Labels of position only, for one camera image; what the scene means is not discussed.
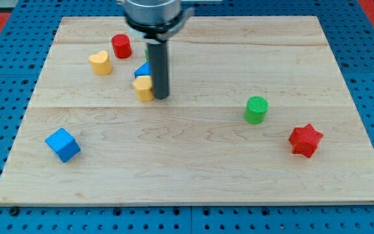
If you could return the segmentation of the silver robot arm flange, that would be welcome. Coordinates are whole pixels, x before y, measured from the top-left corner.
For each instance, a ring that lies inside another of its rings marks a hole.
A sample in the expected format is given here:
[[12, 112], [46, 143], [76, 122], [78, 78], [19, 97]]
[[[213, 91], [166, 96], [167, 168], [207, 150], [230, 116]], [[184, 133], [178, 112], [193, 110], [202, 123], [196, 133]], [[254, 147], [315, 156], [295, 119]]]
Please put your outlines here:
[[122, 5], [129, 32], [148, 44], [167, 42], [195, 14], [194, 8], [183, 10], [180, 0], [124, 0]]

